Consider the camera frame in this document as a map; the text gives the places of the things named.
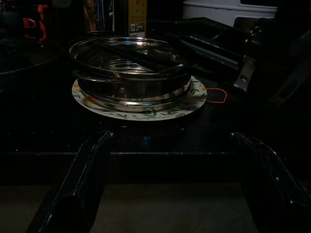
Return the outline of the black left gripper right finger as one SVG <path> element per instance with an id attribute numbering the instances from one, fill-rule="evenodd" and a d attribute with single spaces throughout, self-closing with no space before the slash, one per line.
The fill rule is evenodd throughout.
<path id="1" fill-rule="evenodd" d="M 231 135 L 241 158 L 241 186 L 260 233 L 309 233 L 311 195 L 277 153 L 241 132 Z"/>

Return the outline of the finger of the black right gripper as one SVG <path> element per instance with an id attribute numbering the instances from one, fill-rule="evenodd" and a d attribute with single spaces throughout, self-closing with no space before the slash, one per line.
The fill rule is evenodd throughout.
<path id="1" fill-rule="evenodd" d="M 241 54 L 216 45 L 214 41 L 176 34 L 167 35 L 167 39 L 171 46 L 189 62 L 202 66 L 214 63 L 233 70 L 238 70 L 241 67 L 243 60 Z"/>
<path id="2" fill-rule="evenodd" d="M 244 41 L 248 39 L 248 34 L 223 23 L 206 17 L 195 17 L 182 19 L 175 22 L 179 32 L 198 34 L 210 39 L 229 38 L 232 40 Z"/>

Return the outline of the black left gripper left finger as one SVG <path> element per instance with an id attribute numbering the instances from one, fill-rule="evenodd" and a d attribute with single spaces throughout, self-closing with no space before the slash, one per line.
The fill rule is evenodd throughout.
<path id="1" fill-rule="evenodd" d="M 112 132 L 88 139 L 52 185 L 26 231 L 88 233 L 95 222 L 113 149 Z"/>

